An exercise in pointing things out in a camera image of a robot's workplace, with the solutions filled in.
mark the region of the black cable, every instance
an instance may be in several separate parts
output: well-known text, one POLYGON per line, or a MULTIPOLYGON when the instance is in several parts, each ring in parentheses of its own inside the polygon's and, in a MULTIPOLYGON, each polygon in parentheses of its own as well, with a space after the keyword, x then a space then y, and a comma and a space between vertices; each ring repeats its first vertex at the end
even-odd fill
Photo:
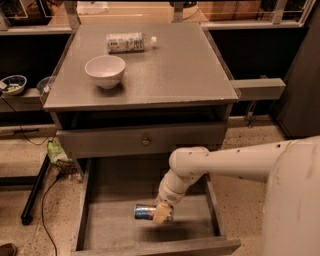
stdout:
POLYGON ((41 202, 41 222, 42 222, 42 225, 43 225, 43 227, 44 227, 44 229, 45 229, 45 231, 46 231, 46 233, 47 233, 47 235, 48 235, 48 237, 49 237, 49 239, 50 239, 50 241, 51 241, 51 243, 52 243, 52 245, 53 245, 53 247, 54 247, 54 252, 55 252, 55 255, 56 255, 56 256, 58 255, 57 246, 56 246, 56 244, 54 243, 54 241, 53 241, 53 239, 52 239, 52 237, 51 237, 51 235, 50 235, 50 233, 49 233, 49 231, 48 231, 48 229, 47 229, 47 227, 46 227, 46 225, 45 225, 45 223, 44 223, 44 200, 45 200, 45 198, 46 198, 47 193, 48 193, 48 192, 50 191, 50 189, 57 183, 57 181, 60 179, 61 176, 62 176, 61 173, 59 173, 58 176, 56 177, 56 180, 50 185, 50 187, 49 187, 49 188, 47 189, 47 191, 44 193, 44 195, 43 195, 43 197, 42 197, 42 202, 41 202))
MULTIPOLYGON (((8 105, 9 108, 11 108, 11 109, 13 110, 14 113, 17 113, 17 111, 9 104, 9 102, 6 101, 6 100, 2 97, 2 95, 0 95, 0 98, 8 105)), ((27 141, 29 141, 31 144, 35 145, 35 146, 41 146, 41 145, 43 145, 43 143, 45 143, 46 140, 49 138, 49 137, 46 137, 46 138, 44 139, 44 141, 42 141, 41 143, 35 143, 35 142, 31 141, 31 140, 27 137, 27 135, 25 135, 25 133, 23 132, 23 129, 22 129, 21 124, 18 124, 18 126, 20 127, 20 130, 22 131, 21 133, 22 133, 23 137, 24 137, 27 141)))

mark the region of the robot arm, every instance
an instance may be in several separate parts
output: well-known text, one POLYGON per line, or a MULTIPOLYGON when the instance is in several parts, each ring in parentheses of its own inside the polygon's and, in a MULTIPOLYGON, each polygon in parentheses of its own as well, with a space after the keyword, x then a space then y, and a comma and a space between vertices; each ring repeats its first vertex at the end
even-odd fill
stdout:
POLYGON ((278 157, 297 140, 209 152, 204 147, 179 148, 160 183, 158 201, 175 205, 206 173, 266 182, 278 157))
POLYGON ((217 152, 178 149, 169 164, 154 222, 161 223, 169 206, 205 173, 263 180, 268 183, 260 255, 319 255, 320 136, 217 152))

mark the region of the can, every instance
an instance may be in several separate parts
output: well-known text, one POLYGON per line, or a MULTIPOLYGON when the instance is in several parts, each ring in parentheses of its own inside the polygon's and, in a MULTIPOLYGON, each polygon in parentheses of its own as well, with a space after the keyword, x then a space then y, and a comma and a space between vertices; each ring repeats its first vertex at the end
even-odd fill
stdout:
MULTIPOLYGON (((156 205, 136 204, 134 209, 134 218, 137 220, 153 220, 156 209, 156 205)), ((173 221, 173 206, 171 206, 171 209, 172 210, 165 219, 165 222, 173 221)))

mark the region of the floor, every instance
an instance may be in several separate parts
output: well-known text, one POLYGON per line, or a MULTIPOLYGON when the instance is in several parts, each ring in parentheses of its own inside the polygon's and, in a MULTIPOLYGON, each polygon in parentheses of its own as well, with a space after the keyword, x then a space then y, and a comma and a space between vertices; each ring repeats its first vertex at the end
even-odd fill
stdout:
MULTIPOLYGON (((0 176, 37 175, 46 155, 47 141, 54 130, 40 134, 0 137, 0 176)), ((229 121, 223 149, 284 140, 281 129, 271 120, 254 121, 248 128, 241 118, 229 121)), ((14 243, 18 256, 55 255, 52 242, 41 221, 42 199, 55 181, 57 171, 49 168, 38 194, 29 225, 21 223, 21 214, 30 194, 30 187, 0 187, 0 244, 14 243)), ((239 238, 242 246, 235 256, 259 254, 262 207, 265 184, 237 178, 213 176, 218 206, 227 237, 239 238)), ((79 216, 82 184, 76 177, 63 176, 46 194, 43 207, 45 225, 56 244, 58 255, 70 255, 79 216)))

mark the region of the bottle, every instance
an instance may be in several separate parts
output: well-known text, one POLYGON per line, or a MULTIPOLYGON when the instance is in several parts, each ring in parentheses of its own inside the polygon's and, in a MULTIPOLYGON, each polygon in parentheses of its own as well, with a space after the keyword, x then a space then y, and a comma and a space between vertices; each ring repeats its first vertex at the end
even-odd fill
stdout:
POLYGON ((142 52, 146 46, 154 46, 156 42, 156 37, 150 37, 141 32, 106 35, 109 53, 142 52))

